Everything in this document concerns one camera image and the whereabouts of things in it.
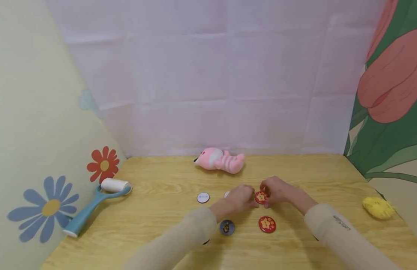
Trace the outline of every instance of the sleeve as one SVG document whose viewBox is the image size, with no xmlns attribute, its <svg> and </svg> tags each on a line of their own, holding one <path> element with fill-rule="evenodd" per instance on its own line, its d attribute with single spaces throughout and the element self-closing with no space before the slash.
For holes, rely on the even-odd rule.
<svg viewBox="0 0 417 270">
<path fill-rule="evenodd" d="M 137 250 L 123 270 L 173 269 L 189 251 L 207 242 L 216 227 L 216 218 L 209 208 L 193 210 L 182 222 Z"/>
<path fill-rule="evenodd" d="M 304 221 L 315 238 L 331 249 L 349 269 L 400 270 L 329 205 L 312 207 L 304 216 Z"/>
</svg>

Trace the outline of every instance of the white badge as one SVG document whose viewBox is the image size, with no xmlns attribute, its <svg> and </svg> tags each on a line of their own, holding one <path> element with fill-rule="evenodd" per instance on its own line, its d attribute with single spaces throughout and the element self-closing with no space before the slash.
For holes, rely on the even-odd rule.
<svg viewBox="0 0 417 270">
<path fill-rule="evenodd" d="M 200 204 L 204 204 L 204 203 L 209 201 L 210 196 L 209 196 L 208 193 L 202 192 L 202 193 L 198 194 L 198 197 L 196 199 Z"/>
</svg>

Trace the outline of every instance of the wall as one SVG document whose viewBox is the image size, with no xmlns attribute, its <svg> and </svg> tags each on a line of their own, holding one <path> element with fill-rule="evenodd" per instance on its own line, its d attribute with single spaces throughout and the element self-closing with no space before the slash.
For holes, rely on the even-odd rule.
<svg viewBox="0 0 417 270">
<path fill-rule="evenodd" d="M 129 156 L 342 153 L 384 0 L 47 0 Z"/>
<path fill-rule="evenodd" d="M 0 269 L 39 269 L 125 160 L 43 1 L 0 0 Z"/>
<path fill-rule="evenodd" d="M 417 234 L 417 0 L 386 3 L 344 154 Z"/>
</svg>

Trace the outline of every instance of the cat plush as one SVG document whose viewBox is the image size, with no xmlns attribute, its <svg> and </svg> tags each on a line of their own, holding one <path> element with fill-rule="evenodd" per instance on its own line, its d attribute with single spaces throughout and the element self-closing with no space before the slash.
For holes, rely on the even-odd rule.
<svg viewBox="0 0 417 270">
<path fill-rule="evenodd" d="M 236 174 L 245 165 L 245 155 L 230 156 L 226 150 L 222 151 L 219 148 L 211 147 L 204 149 L 193 162 L 206 170 L 223 170 Z"/>
</svg>

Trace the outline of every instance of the red circle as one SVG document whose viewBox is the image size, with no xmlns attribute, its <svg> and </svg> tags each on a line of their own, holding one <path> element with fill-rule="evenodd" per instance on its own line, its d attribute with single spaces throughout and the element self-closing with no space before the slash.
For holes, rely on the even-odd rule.
<svg viewBox="0 0 417 270">
<path fill-rule="evenodd" d="M 258 191 L 255 193 L 255 201 L 258 204 L 265 204 L 267 201 L 268 195 L 264 191 Z"/>
<path fill-rule="evenodd" d="M 276 222 L 269 216 L 262 216 L 258 221 L 258 225 L 265 233 L 273 233 L 276 230 Z"/>
</svg>

